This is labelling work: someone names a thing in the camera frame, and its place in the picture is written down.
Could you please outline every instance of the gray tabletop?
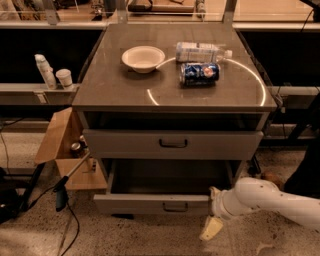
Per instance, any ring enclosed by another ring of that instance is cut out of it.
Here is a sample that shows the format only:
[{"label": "gray tabletop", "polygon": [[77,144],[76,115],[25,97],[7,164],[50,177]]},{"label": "gray tabletop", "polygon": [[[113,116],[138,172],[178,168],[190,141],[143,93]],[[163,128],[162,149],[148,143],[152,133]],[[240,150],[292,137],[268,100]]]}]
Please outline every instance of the gray tabletop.
[{"label": "gray tabletop", "polygon": [[[138,74],[121,61],[129,48],[160,48],[175,57],[177,42],[221,45],[233,58],[219,63],[220,79],[207,88],[182,88],[180,63],[171,61],[149,74]],[[92,111],[219,111],[274,110],[269,91],[236,32],[222,23],[113,24],[99,45],[74,99],[76,110]]]}]

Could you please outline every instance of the cabinet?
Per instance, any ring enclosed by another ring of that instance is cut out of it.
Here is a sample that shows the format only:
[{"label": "cabinet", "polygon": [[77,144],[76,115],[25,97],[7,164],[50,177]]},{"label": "cabinet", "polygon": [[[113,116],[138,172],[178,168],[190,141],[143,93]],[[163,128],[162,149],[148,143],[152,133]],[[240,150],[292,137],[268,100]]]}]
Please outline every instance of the cabinet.
[{"label": "cabinet", "polygon": [[[215,85],[184,89],[180,64],[138,74],[121,62],[134,46],[175,57],[179,41],[233,51]],[[101,212],[207,214],[209,187],[230,188],[276,108],[237,34],[223,24],[108,27],[73,101],[89,149],[108,180]]]}]

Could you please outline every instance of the drawer handle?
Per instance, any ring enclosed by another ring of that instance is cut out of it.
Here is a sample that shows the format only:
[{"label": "drawer handle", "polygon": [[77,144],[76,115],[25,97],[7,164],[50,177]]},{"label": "drawer handle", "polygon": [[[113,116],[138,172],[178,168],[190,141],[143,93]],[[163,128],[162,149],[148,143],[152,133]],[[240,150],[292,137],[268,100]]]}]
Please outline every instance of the drawer handle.
[{"label": "drawer handle", "polygon": [[163,148],[186,148],[188,146],[188,140],[184,140],[183,144],[170,144],[163,143],[162,139],[159,139],[159,145]]},{"label": "drawer handle", "polygon": [[181,208],[181,209],[177,209],[177,208],[176,209],[169,209],[169,208],[167,208],[166,203],[163,203],[162,207],[165,212],[187,212],[188,211],[188,203],[185,203],[184,208]]}]

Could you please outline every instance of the concrete floor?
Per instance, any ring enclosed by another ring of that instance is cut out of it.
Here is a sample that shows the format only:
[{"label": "concrete floor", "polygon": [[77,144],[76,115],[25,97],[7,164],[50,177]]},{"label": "concrete floor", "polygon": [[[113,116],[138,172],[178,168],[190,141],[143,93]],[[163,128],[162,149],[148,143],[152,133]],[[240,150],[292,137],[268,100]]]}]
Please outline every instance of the concrete floor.
[{"label": "concrete floor", "polygon": [[[45,125],[5,127],[0,137],[0,166],[34,168],[33,159]],[[259,149],[262,171],[274,171],[284,181],[295,171],[304,150]],[[56,184],[55,163],[48,162],[30,201]],[[135,215],[133,219],[100,213],[92,198],[100,191],[68,192],[80,232],[65,255],[319,255],[320,235],[272,212],[261,211],[224,221],[222,231],[208,242],[199,240],[206,216]],[[1,256],[61,255],[77,232],[70,210],[55,210],[55,193],[48,192],[29,211],[0,225]]]}]

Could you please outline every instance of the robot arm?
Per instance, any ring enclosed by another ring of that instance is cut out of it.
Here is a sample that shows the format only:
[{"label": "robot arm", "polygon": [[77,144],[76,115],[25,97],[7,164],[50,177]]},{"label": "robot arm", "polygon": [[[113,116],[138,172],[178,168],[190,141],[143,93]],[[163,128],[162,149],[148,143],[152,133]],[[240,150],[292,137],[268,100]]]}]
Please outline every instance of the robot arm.
[{"label": "robot arm", "polygon": [[320,232],[320,200],[280,191],[272,182],[242,178],[231,190],[211,188],[211,212],[200,239],[209,240],[222,228],[222,221],[267,210]]}]

